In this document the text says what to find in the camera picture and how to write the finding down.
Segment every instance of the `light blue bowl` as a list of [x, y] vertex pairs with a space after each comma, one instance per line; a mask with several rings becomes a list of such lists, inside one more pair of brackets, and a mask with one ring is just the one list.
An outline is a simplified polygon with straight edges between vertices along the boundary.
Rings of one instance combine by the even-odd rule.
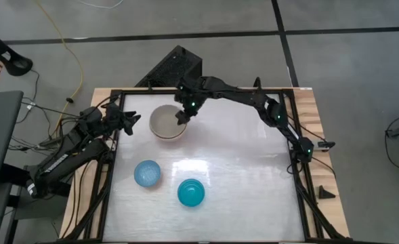
[[134, 169], [134, 180], [143, 187], [154, 186], [160, 176], [160, 166], [153, 160], [142, 161]]

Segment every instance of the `concrete floor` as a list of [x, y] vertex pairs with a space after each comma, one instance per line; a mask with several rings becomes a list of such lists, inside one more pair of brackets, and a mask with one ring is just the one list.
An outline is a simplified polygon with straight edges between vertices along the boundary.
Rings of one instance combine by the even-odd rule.
[[[90, 1], [111, 5], [115, 0]], [[279, 1], [287, 30], [399, 26], [399, 1]], [[42, 0], [65, 37], [107, 37], [218, 31], [275, 31], [270, 1], [128, 1], [95, 9], [73, 0]], [[3, 40], [53, 39], [55, 30], [32, 0], [0, 0]], [[399, 169], [386, 158], [383, 132], [399, 117], [399, 33], [288, 36], [298, 81], [313, 87], [331, 151], [350, 234], [361, 241], [399, 243]], [[70, 44], [85, 69], [85, 83], [68, 111], [89, 106], [95, 87], [134, 86], [176, 45], [203, 58], [204, 74], [233, 85], [291, 85], [279, 36], [119, 41]], [[79, 83], [79, 68], [60, 44], [13, 45], [41, 74], [37, 103], [62, 109]], [[0, 76], [0, 92], [21, 89], [32, 96], [35, 74]], [[49, 113], [52, 126], [58, 118]], [[39, 110], [16, 126], [29, 142], [45, 139]], [[391, 142], [399, 163], [399, 140]], [[37, 164], [43, 155], [9, 152], [7, 162]], [[19, 223], [15, 243], [53, 241], [49, 219]]]

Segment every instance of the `table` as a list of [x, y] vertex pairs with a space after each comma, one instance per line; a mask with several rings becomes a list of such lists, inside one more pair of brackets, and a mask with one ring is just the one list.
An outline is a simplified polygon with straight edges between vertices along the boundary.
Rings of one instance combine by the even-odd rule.
[[[140, 87], [127, 87], [127, 88], [96, 88], [93, 93], [91, 106], [95, 106], [98, 102], [103, 100], [104, 98], [108, 97], [112, 91], [112, 89], [123, 89], [123, 90], [142, 90], [145, 91], [147, 88], [140, 88]], [[155, 90], [161, 89], [173, 89], [170, 87], [162, 87], [162, 88], [154, 88]], [[318, 109], [316, 107], [316, 102], [314, 98], [314, 92], [312, 88], [287, 88], [293, 89], [295, 102], [297, 105], [297, 112], [299, 115], [299, 120], [302, 126], [306, 129], [318, 134], [319, 136], [324, 136], [322, 125], [320, 121], [320, 117], [318, 114]], [[303, 133], [304, 136], [308, 137], [311, 140], [315, 140], [316, 138], [309, 133]], [[327, 152], [314, 152], [314, 157], [320, 159], [321, 161], [325, 162], [327, 165], [332, 166], [330, 156]], [[67, 230], [68, 223], [72, 218], [73, 223], [75, 222], [76, 218], [79, 217], [79, 220], [83, 216], [83, 214], [87, 211], [89, 207], [89, 201], [91, 198], [91, 190], [93, 186], [94, 176], [96, 174], [97, 163], [95, 161], [91, 162], [86, 169], [86, 172], [83, 174], [84, 166], [79, 168], [75, 173], [75, 182], [72, 183], [72, 188], [70, 191], [70, 196], [68, 198], [68, 203], [66, 206], [66, 211], [64, 214], [64, 220], [62, 223], [62, 228], [60, 231], [60, 236], [63, 236], [66, 232], [67, 234], [72, 230], [70, 227]], [[103, 168], [102, 170], [102, 177], [100, 179], [100, 187], [103, 185], [106, 174], [106, 169]], [[312, 182], [314, 185], [314, 189], [316, 191], [318, 206], [323, 212], [323, 214], [327, 217], [329, 222], [337, 229], [344, 236], [349, 236], [348, 228], [345, 220], [345, 216], [342, 209], [341, 199], [339, 198], [339, 191], [337, 189], [336, 180], [324, 165], [315, 162], [314, 160], [310, 163], [310, 171], [312, 176]], [[78, 212], [72, 212], [73, 207], [73, 189], [76, 188], [76, 192], [79, 191], [79, 179], [83, 174], [83, 182], [81, 187], [81, 204]], [[323, 186], [325, 190], [333, 193], [336, 195], [334, 199], [318, 199], [318, 188], [319, 186]], [[306, 213], [308, 216], [308, 226], [310, 229], [310, 236], [316, 237], [315, 232], [315, 224], [312, 212], [310, 211], [309, 207], [306, 205]], [[91, 228], [90, 237], [96, 238], [98, 234], [98, 223], [100, 221], [100, 214], [101, 214], [101, 206], [99, 206], [94, 213], [93, 217], [93, 224]]]

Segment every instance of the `wire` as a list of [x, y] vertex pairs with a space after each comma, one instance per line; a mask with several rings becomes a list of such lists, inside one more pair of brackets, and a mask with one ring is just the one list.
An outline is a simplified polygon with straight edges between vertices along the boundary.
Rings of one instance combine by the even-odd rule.
[[[292, 166], [292, 163], [290, 163], [289, 165], [288, 165], [288, 167], [287, 167], [287, 172], [288, 172], [288, 174], [294, 174], [293, 172], [290, 172], [289, 171], [289, 168]], [[303, 170], [303, 168], [302, 167], [300, 167], [300, 169], [298, 169], [298, 171], [297, 171], [297, 173], [301, 173], [301, 171]]]
[[[32, 99], [26, 98], [26, 97], [23, 97], [23, 98], [24, 98], [24, 99], [29, 99], [29, 100], [31, 101], [31, 103], [35, 103], [35, 98], [37, 97], [37, 88], [38, 88], [39, 73], [38, 73], [37, 71], [35, 71], [35, 70], [30, 70], [30, 71], [32, 71], [32, 72], [34, 72], [34, 73], [37, 74], [37, 80], [35, 81], [34, 96], [33, 96]], [[26, 120], [26, 118], [28, 117], [28, 115], [29, 115], [29, 113], [30, 113], [31, 110], [32, 110], [32, 107], [26, 111], [26, 114], [24, 114], [23, 119], [21, 119], [21, 120], [19, 120], [19, 121], [16, 121], [16, 124], [21, 123], [21, 122], [23, 122], [24, 120]]]
[[47, 135], [48, 135], [49, 138], [50, 138], [50, 127], [51, 127], [51, 123], [50, 123], [49, 117], [47, 116], [47, 113], [45, 112], [44, 109], [42, 109], [42, 108], [40, 108], [40, 109], [41, 109], [41, 111], [43, 111], [44, 117], [45, 117], [45, 119], [47, 120], [47, 122], [49, 123], [49, 127], [47, 128]]
[[314, 157], [312, 157], [312, 158], [313, 158], [314, 160], [316, 160], [317, 162], [323, 164], [324, 166], [328, 167], [328, 168], [332, 171], [333, 175], [334, 175], [335, 178], [336, 178], [335, 170], [333, 170], [332, 167], [328, 166], [325, 162], [321, 161], [320, 159], [317, 159], [317, 158], [314, 158]]
[[70, 115], [70, 116], [73, 116], [73, 117], [78, 117], [77, 115], [72, 115], [72, 114], [69, 114], [69, 113], [65, 113], [64, 111], [60, 112], [58, 110], [54, 110], [54, 109], [51, 109], [51, 108], [45, 108], [45, 107], [42, 107], [42, 106], [38, 106], [36, 104], [29, 104], [27, 102], [22, 102], [22, 103], [23, 104], [27, 104], [27, 105], [31, 105], [31, 106], [34, 106], [34, 107], [37, 107], [37, 108], [40, 108], [40, 109], [45, 109], [45, 110], [48, 110], [48, 111], [51, 111], [51, 112], [60, 113], [61, 116], [62, 115]]
[[76, 208], [76, 172], [74, 172], [74, 178], [72, 179], [74, 180], [75, 184], [73, 187], [73, 195], [72, 195], [72, 211], [71, 211], [71, 218], [70, 221], [68, 222], [68, 226], [65, 229], [64, 234], [62, 235], [61, 239], [63, 239], [66, 235], [66, 233], [68, 232], [68, 229], [70, 228], [71, 222], [72, 222], [72, 217], [75, 214], [75, 208]]
[[104, 8], [104, 9], [116, 8], [116, 7], [118, 7], [118, 5], [122, 4], [122, 2], [124, 2], [124, 0], [120, 0], [119, 3], [113, 5], [112, 7], [106, 7], [106, 6], [99, 6], [99, 5], [94, 5], [94, 4], [91, 4], [91, 3], [86, 3], [86, 2], [80, 1], [80, 0], [76, 0], [76, 1], [79, 2], [79, 3], [85, 4], [85, 5], [91, 6], [91, 7], [98, 7], [98, 8]]
[[384, 148], [385, 148], [385, 150], [386, 150], [386, 155], [387, 155], [387, 158], [389, 159], [390, 163], [399, 169], [399, 165], [397, 165], [395, 162], [393, 162], [393, 160], [390, 158], [389, 149], [388, 149], [388, 147], [387, 147], [387, 133], [390, 131], [390, 127], [391, 127], [395, 122], [397, 122], [397, 121], [399, 121], [399, 117], [396, 118], [396, 119], [394, 119], [394, 120], [389, 124], [389, 126], [387, 127], [387, 129], [384, 131]]
[[[75, 58], [77, 64], [79, 65], [80, 68], [80, 84], [79, 86], [76, 88], [75, 92], [72, 93], [72, 95], [70, 96], [70, 99], [73, 99], [74, 96], [77, 94], [77, 92], [82, 88], [82, 84], [83, 84], [83, 76], [84, 76], [84, 72], [83, 72], [83, 67], [82, 64], [80, 63], [79, 59], [77, 58], [76, 54], [71, 51], [71, 49], [66, 45], [64, 37], [62, 36], [61, 31], [59, 30], [59, 28], [56, 26], [55, 22], [53, 21], [53, 19], [50, 17], [50, 15], [44, 10], [43, 6], [41, 6], [41, 2], [40, 0], [35, 0], [35, 3], [38, 5], [38, 7], [41, 9], [41, 11], [45, 14], [45, 16], [47, 17], [47, 19], [51, 22], [51, 24], [53, 25], [53, 27], [56, 29], [56, 31], [58, 32], [62, 44], [65, 47], [65, 49], [67, 49], [71, 55]], [[62, 109], [62, 112], [64, 113], [66, 108], [68, 107], [69, 102], [67, 102], [64, 106], [64, 108]], [[55, 126], [55, 131], [56, 132], [60, 126], [61, 123], [61, 119], [62, 119], [62, 114], [59, 116], [58, 122], [56, 122], [56, 126]]]
[[306, 129], [304, 126], [300, 125], [300, 127], [303, 128], [304, 130], [306, 130], [307, 132], [309, 132], [310, 134], [312, 134], [313, 136], [316, 136], [317, 138], [321, 139], [323, 142], [327, 142], [326, 139], [324, 139], [323, 137], [321, 137], [321, 136], [315, 134], [314, 132], [312, 132], [312, 131]]
[[53, 229], [55, 230], [56, 237], [59, 237], [59, 233], [58, 233], [58, 231], [56, 230], [56, 227], [55, 227], [55, 224], [53, 223], [53, 221], [50, 221], [50, 224], [53, 226]]
[[78, 198], [77, 198], [77, 210], [76, 210], [76, 220], [75, 220], [75, 226], [77, 226], [77, 220], [79, 219], [79, 206], [80, 206], [80, 198], [81, 198], [81, 189], [82, 189], [82, 182], [83, 182], [83, 176], [85, 175], [85, 173], [86, 173], [86, 169], [88, 168], [88, 166], [89, 166], [89, 162], [86, 164], [86, 166], [85, 166], [85, 169], [83, 169], [83, 172], [82, 172], [82, 175], [80, 176], [80, 180], [79, 180], [79, 196], [78, 196]]
[[22, 139], [15, 138], [14, 136], [11, 136], [11, 139], [12, 139], [13, 141], [15, 141], [15, 142], [17, 142], [17, 143], [23, 145], [23, 146], [27, 146], [27, 147], [31, 147], [31, 148], [35, 147], [34, 144], [29, 143], [29, 142], [26, 142], [26, 141], [24, 141], [24, 140], [22, 140]]
[[35, 149], [30, 149], [31, 151], [33, 151], [34, 153], [39, 153], [39, 154], [41, 154], [41, 155], [44, 155], [44, 156], [46, 156], [46, 157], [48, 157], [49, 155], [47, 155], [47, 154], [45, 154], [45, 153], [42, 153], [42, 152], [39, 152], [39, 151], [37, 151], [37, 150], [35, 150]]

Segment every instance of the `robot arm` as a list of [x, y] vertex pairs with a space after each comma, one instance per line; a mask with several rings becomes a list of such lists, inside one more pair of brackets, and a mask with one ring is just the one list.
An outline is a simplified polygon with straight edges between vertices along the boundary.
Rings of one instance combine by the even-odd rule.
[[81, 112], [75, 126], [65, 136], [45, 143], [58, 143], [60, 146], [30, 173], [26, 185], [33, 198], [56, 194], [62, 178], [91, 160], [110, 162], [112, 155], [105, 140], [114, 130], [124, 129], [129, 136], [133, 134], [132, 127], [140, 115], [135, 115], [135, 112], [124, 113], [113, 102], [103, 105], [103, 108], [106, 109], [105, 117], [96, 107], [88, 108]]
[[176, 114], [178, 124], [189, 122], [207, 98], [225, 98], [252, 106], [258, 112], [259, 118], [268, 126], [277, 128], [282, 135], [293, 145], [295, 157], [303, 163], [311, 161], [314, 145], [305, 137], [299, 137], [288, 123], [286, 109], [276, 100], [268, 97], [261, 91], [261, 81], [256, 79], [257, 91], [251, 93], [227, 85], [216, 77], [200, 77], [197, 80], [180, 79], [177, 83], [178, 91], [175, 101], [183, 104], [184, 111]]

